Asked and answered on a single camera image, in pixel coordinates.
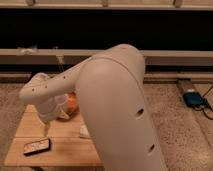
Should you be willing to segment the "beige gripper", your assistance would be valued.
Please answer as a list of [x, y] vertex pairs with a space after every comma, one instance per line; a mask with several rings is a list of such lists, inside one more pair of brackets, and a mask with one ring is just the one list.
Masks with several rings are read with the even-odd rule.
[[55, 96], [37, 105], [38, 116], [44, 122], [44, 136], [48, 135], [50, 121], [68, 113], [68, 97]]

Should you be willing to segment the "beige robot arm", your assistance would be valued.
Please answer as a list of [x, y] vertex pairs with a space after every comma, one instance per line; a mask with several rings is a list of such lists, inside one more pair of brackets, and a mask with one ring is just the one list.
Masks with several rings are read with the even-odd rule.
[[54, 98], [74, 92], [105, 171], [168, 171], [144, 95], [145, 59], [120, 44], [48, 78], [35, 75], [19, 97], [42, 121], [59, 114]]

